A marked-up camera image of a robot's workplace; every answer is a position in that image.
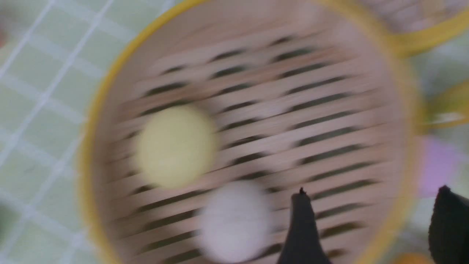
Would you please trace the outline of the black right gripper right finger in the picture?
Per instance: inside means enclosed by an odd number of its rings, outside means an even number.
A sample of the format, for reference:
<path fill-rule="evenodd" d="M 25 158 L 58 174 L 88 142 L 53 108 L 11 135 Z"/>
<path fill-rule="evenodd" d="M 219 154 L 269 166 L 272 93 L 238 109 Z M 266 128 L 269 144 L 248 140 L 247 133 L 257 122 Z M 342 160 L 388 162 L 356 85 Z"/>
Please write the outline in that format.
<path fill-rule="evenodd" d="M 436 195 L 428 242 L 436 264 L 469 262 L 469 201 L 448 186 Z"/>

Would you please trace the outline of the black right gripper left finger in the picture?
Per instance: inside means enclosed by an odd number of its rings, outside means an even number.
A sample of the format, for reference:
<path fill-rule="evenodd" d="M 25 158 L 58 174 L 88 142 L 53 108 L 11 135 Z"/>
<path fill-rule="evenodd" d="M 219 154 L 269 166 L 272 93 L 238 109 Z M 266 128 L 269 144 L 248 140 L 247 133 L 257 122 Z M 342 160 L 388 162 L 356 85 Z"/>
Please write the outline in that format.
<path fill-rule="evenodd" d="M 291 196 L 291 217 L 278 264 L 330 264 L 319 238 L 311 199 L 303 187 Z"/>

